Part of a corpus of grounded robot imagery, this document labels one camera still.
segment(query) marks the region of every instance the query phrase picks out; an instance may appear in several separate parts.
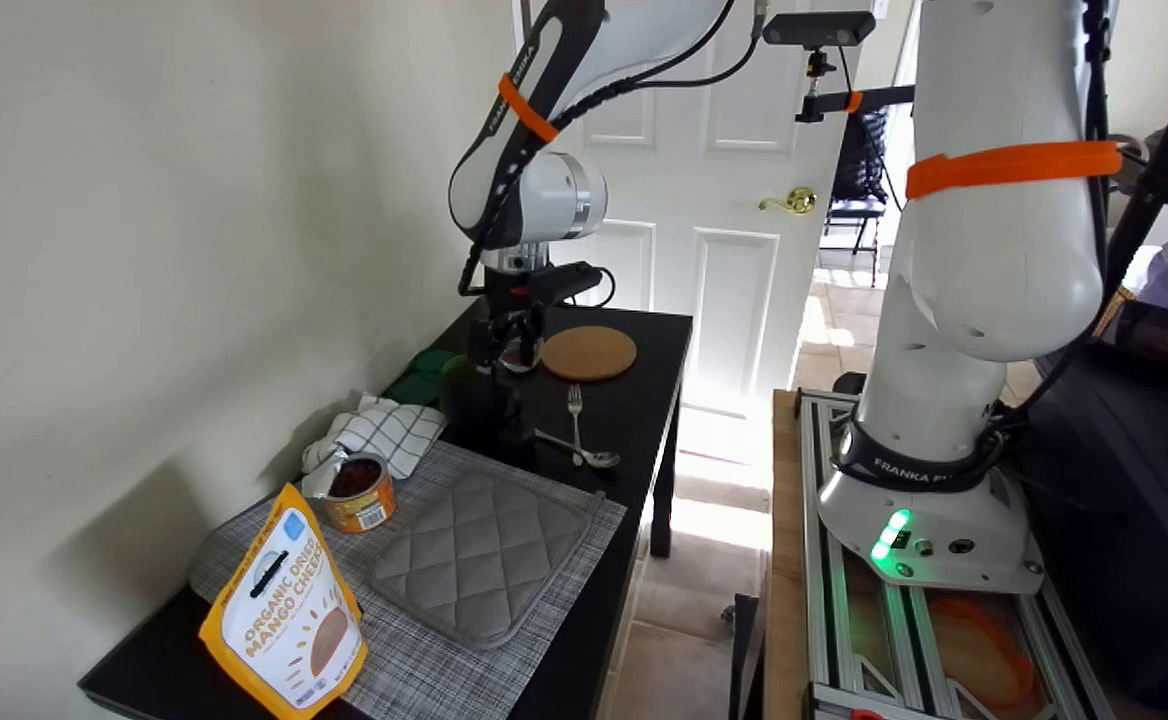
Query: white door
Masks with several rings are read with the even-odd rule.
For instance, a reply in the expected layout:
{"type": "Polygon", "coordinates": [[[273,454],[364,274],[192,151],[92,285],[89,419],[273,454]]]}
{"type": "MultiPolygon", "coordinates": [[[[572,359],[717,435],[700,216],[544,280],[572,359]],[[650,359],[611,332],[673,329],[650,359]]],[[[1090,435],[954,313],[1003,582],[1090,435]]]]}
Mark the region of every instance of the white door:
{"type": "MultiPolygon", "coordinates": [[[[740,0],[719,41],[668,78],[729,68],[745,53],[747,22],[753,3],[740,0]]],[[[723,447],[706,454],[740,447],[767,394],[790,387],[843,138],[843,117],[790,124],[808,89],[805,68],[798,49],[759,46],[723,84],[625,98],[558,140],[607,176],[611,212],[591,239],[554,245],[551,255],[607,264],[619,275],[615,309],[694,315],[685,408],[717,418],[703,444],[723,447]],[[816,193],[810,216],[759,212],[759,201],[790,188],[816,193]]]]}

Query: black chair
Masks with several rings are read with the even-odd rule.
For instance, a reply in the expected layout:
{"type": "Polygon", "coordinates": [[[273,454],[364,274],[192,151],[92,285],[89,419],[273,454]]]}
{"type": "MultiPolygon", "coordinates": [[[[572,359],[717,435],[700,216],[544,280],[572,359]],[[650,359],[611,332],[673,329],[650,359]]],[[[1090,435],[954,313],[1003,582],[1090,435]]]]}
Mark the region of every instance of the black chair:
{"type": "Polygon", "coordinates": [[[839,140],[839,161],[836,161],[836,181],[833,181],[833,201],[827,201],[827,223],[822,237],[836,229],[856,229],[853,247],[820,247],[820,254],[868,254],[872,255],[872,275],[874,275],[874,239],[879,239],[879,220],[887,216],[887,114],[856,114],[847,117],[847,134],[839,140]]]}

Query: door knob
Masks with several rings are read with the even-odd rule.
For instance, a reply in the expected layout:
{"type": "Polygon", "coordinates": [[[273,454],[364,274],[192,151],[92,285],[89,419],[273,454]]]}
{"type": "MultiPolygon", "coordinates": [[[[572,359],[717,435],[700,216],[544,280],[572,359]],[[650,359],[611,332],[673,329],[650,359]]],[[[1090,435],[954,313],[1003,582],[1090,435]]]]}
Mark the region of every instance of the door knob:
{"type": "Polygon", "coordinates": [[[810,188],[790,188],[788,196],[770,196],[757,206],[759,212],[794,212],[794,216],[810,216],[816,212],[816,193],[810,188]]]}

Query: round wooden coaster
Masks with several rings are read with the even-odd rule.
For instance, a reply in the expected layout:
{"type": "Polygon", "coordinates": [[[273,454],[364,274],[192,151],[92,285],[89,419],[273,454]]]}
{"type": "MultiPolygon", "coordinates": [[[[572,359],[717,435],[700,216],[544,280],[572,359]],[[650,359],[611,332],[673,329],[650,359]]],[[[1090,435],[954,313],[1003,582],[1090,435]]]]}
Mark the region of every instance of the round wooden coaster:
{"type": "Polygon", "coordinates": [[[611,382],[636,359],[631,336],[598,326],[579,326],[544,340],[541,359],[558,382],[611,382]]]}

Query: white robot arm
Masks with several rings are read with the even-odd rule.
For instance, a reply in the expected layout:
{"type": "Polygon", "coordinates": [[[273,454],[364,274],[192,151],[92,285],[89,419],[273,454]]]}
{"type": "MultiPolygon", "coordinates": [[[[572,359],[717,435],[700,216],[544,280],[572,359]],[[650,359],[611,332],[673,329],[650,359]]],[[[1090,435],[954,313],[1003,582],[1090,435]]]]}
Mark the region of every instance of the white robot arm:
{"type": "MultiPolygon", "coordinates": [[[[589,231],[602,216],[602,184],[572,157],[536,151],[579,114],[692,57],[730,3],[544,3],[452,173],[452,216],[472,239],[461,294],[474,261],[489,268],[482,294],[502,294],[502,313],[516,313],[509,297],[533,297],[525,285],[536,275],[546,275],[546,297],[597,285],[589,264],[551,268],[544,239],[589,231]]],[[[921,7],[915,151],[926,165],[912,173],[874,363],[839,473],[820,493],[822,528],[884,582],[980,592],[1039,584],[1023,505],[992,465],[989,428],[1003,363],[1063,347],[1098,306],[1086,181],[1115,173],[1121,157],[1079,145],[1079,17],[1084,0],[921,7]]]]}

